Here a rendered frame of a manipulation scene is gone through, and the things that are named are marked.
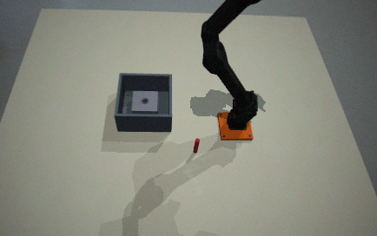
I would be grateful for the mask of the red peg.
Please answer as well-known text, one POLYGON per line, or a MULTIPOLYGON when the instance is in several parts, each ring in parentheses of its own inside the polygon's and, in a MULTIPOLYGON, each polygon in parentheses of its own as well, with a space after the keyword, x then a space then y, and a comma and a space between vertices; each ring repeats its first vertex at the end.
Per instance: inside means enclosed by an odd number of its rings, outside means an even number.
POLYGON ((198 150, 198 147, 199 147, 199 142, 200 142, 200 139, 196 138, 195 139, 194 151, 193 151, 195 154, 197 153, 197 150, 198 150))

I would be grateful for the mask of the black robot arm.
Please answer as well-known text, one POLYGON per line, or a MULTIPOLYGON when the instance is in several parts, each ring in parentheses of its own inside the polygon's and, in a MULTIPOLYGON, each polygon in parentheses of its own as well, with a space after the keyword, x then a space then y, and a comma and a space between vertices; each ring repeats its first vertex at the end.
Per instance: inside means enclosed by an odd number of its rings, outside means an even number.
POLYGON ((223 32, 250 4, 261 0, 226 0, 202 25, 202 65, 211 74, 218 75, 234 97, 233 109, 228 113, 230 130, 247 130, 247 123, 257 115, 258 99, 255 92, 247 91, 228 63, 227 53, 219 34, 223 32))

